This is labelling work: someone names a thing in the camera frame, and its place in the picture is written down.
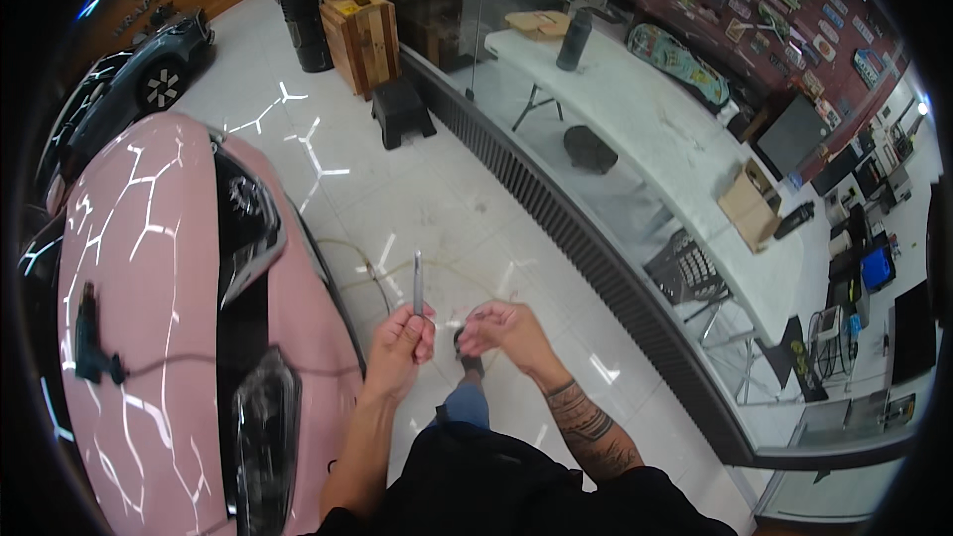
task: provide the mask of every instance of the tire stack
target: tire stack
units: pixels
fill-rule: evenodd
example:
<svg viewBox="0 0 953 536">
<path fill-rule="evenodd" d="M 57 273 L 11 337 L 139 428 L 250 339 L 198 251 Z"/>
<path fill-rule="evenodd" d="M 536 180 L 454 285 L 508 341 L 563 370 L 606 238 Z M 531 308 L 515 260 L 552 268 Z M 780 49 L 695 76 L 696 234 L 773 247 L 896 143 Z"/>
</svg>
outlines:
<svg viewBox="0 0 953 536">
<path fill-rule="evenodd" d="M 297 53 L 301 70 L 305 73 L 320 73 L 334 68 L 331 51 L 324 36 L 320 0 L 278 0 L 285 15 L 288 33 Z"/>
</svg>

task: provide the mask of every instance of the black shirt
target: black shirt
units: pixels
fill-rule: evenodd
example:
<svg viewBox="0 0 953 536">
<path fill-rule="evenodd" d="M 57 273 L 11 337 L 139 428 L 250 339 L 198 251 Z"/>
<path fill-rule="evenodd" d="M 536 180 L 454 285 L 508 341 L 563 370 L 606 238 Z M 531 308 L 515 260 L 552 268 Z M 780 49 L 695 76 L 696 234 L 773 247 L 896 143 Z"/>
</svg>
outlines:
<svg viewBox="0 0 953 536">
<path fill-rule="evenodd" d="M 400 478 L 369 521 L 335 507 L 316 532 L 410 533 L 737 536 L 698 513 L 659 469 L 630 469 L 587 493 L 581 471 L 470 423 L 444 423 L 419 434 Z"/>
</svg>

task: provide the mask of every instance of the white folding table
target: white folding table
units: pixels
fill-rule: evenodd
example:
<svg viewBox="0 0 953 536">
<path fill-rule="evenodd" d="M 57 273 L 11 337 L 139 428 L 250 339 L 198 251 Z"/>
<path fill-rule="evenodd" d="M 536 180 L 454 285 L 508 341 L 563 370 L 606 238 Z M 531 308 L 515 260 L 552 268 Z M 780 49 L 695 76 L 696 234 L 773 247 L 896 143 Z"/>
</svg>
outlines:
<svg viewBox="0 0 953 536">
<path fill-rule="evenodd" d="M 597 30 L 572 72 L 555 66 L 558 42 L 533 42 L 509 29 L 488 34 L 485 46 L 572 110 L 636 170 L 711 258 L 758 337 L 766 345 L 779 344 L 801 279 L 804 247 L 793 234 L 756 255 L 721 211 L 716 199 L 747 157 L 714 116 L 672 79 Z"/>
</svg>

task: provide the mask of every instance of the gray car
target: gray car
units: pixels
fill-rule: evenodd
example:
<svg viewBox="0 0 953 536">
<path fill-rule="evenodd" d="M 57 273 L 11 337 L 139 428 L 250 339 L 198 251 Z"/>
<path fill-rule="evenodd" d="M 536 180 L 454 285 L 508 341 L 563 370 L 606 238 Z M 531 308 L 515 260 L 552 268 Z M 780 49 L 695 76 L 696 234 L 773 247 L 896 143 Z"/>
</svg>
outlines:
<svg viewBox="0 0 953 536">
<path fill-rule="evenodd" d="M 172 107 L 205 62 L 214 37 L 199 8 L 166 19 L 136 47 L 96 61 L 50 131 L 34 179 L 38 202 L 49 204 L 57 177 L 61 189 L 69 187 L 86 162 L 131 123 Z"/>
</svg>

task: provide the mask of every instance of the hand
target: hand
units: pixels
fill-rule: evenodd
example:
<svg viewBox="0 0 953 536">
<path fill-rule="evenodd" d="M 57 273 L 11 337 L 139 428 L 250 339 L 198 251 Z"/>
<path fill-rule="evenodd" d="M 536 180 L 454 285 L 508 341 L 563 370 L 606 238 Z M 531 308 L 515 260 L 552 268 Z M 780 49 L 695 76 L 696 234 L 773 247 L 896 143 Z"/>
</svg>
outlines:
<svg viewBox="0 0 953 536">
<path fill-rule="evenodd" d="M 481 304 L 467 316 L 457 344 L 460 353 L 466 356 L 479 356 L 498 347 L 520 371 L 534 378 L 562 367 L 540 322 L 526 304 L 500 301 Z"/>
<path fill-rule="evenodd" d="M 429 304 L 423 305 L 423 312 L 435 315 Z M 434 323 L 414 315 L 412 304 L 404 304 L 374 330 L 361 397 L 400 403 L 413 386 L 417 367 L 433 356 Z"/>
</svg>

